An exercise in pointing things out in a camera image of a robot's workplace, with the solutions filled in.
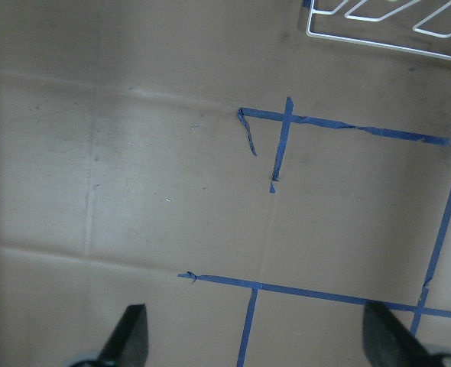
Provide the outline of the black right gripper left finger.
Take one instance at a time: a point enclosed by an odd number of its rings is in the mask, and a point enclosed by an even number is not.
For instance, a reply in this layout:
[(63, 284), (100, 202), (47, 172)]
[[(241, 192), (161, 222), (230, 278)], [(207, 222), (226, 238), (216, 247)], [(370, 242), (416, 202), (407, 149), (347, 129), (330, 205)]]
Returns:
[(98, 355), (97, 366), (145, 366), (148, 350), (146, 305), (129, 305)]

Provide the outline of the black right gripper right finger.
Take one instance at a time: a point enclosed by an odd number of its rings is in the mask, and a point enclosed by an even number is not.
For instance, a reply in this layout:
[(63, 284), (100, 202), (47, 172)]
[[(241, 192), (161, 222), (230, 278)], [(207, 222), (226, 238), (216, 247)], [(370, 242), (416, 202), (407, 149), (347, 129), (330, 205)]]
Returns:
[(364, 306), (362, 347), (370, 366), (435, 366), (431, 354), (380, 302)]

